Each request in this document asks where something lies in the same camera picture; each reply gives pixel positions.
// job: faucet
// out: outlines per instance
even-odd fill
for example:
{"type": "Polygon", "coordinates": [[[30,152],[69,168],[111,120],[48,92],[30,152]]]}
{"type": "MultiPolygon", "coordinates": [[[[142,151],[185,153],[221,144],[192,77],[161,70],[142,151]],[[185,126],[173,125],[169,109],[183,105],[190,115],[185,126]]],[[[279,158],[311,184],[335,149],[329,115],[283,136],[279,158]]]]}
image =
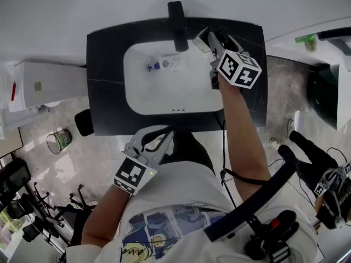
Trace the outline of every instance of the faucet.
{"type": "Polygon", "coordinates": [[[169,29],[173,35],[174,46],[177,52],[185,52],[189,49],[186,38],[186,21],[181,1],[169,2],[168,4],[169,29]]]}

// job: marble floor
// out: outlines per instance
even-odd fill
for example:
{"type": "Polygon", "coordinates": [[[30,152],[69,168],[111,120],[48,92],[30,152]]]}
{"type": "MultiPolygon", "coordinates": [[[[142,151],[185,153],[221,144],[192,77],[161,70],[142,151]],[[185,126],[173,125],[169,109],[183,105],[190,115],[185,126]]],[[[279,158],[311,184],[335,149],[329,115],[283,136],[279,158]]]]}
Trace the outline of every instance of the marble floor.
{"type": "MultiPolygon", "coordinates": [[[[271,137],[287,143],[298,158],[308,161],[303,152],[286,139],[287,120],[293,118],[297,110],[301,115],[301,127],[298,130],[303,135],[324,150],[332,146],[342,150],[347,157],[351,156],[351,129],[346,127],[341,132],[333,130],[308,107],[304,95],[308,72],[306,65],[268,58],[267,125],[258,128],[268,164],[279,158],[277,152],[269,146],[271,137]]],[[[89,108],[88,98],[65,101],[54,107],[52,114],[20,128],[24,147],[17,150],[16,154],[27,162],[32,174],[31,182],[36,181],[38,188],[43,192],[50,192],[50,201],[53,205],[68,204],[69,194],[76,192],[79,184],[84,184],[82,193],[87,201],[98,201],[112,183],[116,153],[121,151],[131,138],[131,136],[94,135],[82,137],[75,125],[74,116],[87,108],[89,108]],[[61,128],[67,128],[72,132],[73,142],[62,153],[54,155],[47,147],[46,137],[61,128]]],[[[195,136],[209,152],[219,176],[223,163],[221,131],[195,133],[195,136]]],[[[338,162],[343,163],[343,158],[338,152],[331,154],[338,162]]],[[[270,167],[272,174],[279,169],[280,163],[279,161],[270,167]]],[[[234,183],[232,181],[228,183],[234,199],[240,203],[234,183]]],[[[293,176],[290,183],[285,185],[284,193],[311,219],[311,222],[315,222],[314,209],[304,198],[297,176],[293,176]]]]}

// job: white sink basin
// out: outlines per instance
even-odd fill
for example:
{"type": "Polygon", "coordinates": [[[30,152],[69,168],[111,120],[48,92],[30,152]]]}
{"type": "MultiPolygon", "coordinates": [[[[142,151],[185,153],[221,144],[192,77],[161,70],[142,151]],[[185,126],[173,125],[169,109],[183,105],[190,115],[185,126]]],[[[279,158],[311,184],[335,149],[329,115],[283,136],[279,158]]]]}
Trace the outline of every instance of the white sink basin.
{"type": "Polygon", "coordinates": [[[126,98],[131,109],[143,115],[214,112],[223,108],[219,90],[211,88],[211,52],[204,54],[192,41],[177,53],[173,41],[137,44],[124,55],[126,98]],[[173,68],[149,71],[148,65],[166,57],[173,68]]]}

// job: black pants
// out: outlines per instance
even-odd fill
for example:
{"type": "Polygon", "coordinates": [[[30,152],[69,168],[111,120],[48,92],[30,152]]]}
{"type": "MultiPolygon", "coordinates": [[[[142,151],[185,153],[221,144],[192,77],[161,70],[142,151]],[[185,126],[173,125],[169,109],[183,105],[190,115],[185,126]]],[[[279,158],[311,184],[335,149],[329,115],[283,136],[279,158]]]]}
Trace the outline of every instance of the black pants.
{"type": "MultiPolygon", "coordinates": [[[[311,161],[311,164],[298,161],[296,173],[306,183],[307,187],[314,192],[323,173],[329,168],[337,168],[338,163],[329,154],[317,147],[312,141],[307,140],[297,131],[292,131],[289,139],[295,142],[311,161]]],[[[278,153],[285,162],[297,159],[291,149],[286,145],[281,145],[278,153]]]]}
{"type": "Polygon", "coordinates": [[[208,167],[213,173],[213,165],[206,149],[194,138],[192,133],[175,132],[174,149],[165,155],[160,164],[189,161],[208,167]]]}

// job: person's left arm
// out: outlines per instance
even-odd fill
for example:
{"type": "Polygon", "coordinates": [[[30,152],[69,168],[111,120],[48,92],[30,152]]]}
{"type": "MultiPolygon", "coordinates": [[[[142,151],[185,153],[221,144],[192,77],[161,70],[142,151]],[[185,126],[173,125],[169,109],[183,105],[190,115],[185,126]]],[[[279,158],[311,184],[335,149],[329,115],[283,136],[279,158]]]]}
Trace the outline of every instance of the person's left arm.
{"type": "Polygon", "coordinates": [[[112,185],[84,225],[82,244],[104,247],[116,234],[130,194],[112,185]]]}

